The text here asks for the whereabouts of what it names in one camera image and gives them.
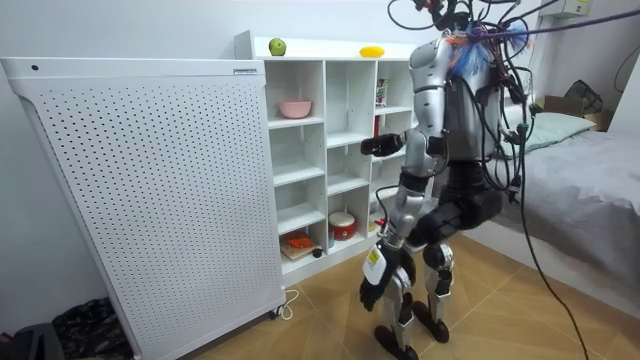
orange item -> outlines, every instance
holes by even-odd
[[[308,249],[313,246],[311,238],[304,231],[293,231],[284,235],[284,240],[296,249]]]

pillow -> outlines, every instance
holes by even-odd
[[[516,118],[508,119],[510,120],[509,126],[512,130],[515,130],[516,126],[520,123],[519,120],[522,119],[522,113],[519,120],[515,119]],[[536,116],[533,134],[531,134],[531,138],[529,138],[529,141],[527,141],[525,145],[525,153],[562,142],[577,133],[588,130],[593,125],[595,125],[593,122],[575,116],[557,113],[540,113]],[[502,148],[507,158],[513,158],[514,154],[508,143],[502,142]],[[519,151],[520,147],[516,146],[516,155]]]

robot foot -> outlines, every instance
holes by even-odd
[[[433,321],[431,311],[427,305],[423,302],[415,301],[413,303],[413,314],[429,330],[437,342],[442,344],[449,342],[449,328],[442,320],[437,323]]]
[[[406,350],[400,349],[398,341],[393,331],[386,326],[378,326],[373,332],[378,343],[393,357],[398,360],[418,360],[418,354],[411,346],[408,346]]]

white cabinet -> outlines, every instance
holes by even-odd
[[[323,249],[317,259],[309,255],[291,262],[281,257],[284,281],[290,285],[366,250],[377,240],[375,231],[369,231],[369,223],[383,217],[375,191],[398,183],[404,149],[374,158],[360,154],[360,143],[374,136],[376,117],[379,134],[401,133],[415,126],[407,61],[414,47],[392,48],[393,59],[340,58],[338,53],[306,57],[302,51],[296,57],[271,57],[264,49],[252,48],[267,44],[265,38],[247,36],[236,37],[236,54],[265,61],[278,233],[282,238],[290,231],[304,230]],[[294,45],[301,41],[284,40]],[[334,48],[357,47],[337,43]],[[378,79],[389,80],[386,107],[375,106]],[[278,110],[278,103],[285,100],[311,100],[311,113],[300,120],[285,119]],[[396,192],[380,192],[387,208]],[[335,211],[353,215],[357,229],[351,239],[335,241],[329,248],[327,219]]]

green apple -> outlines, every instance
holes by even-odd
[[[269,51],[273,56],[284,56],[284,53],[287,52],[287,44],[282,39],[271,39],[269,41]]]

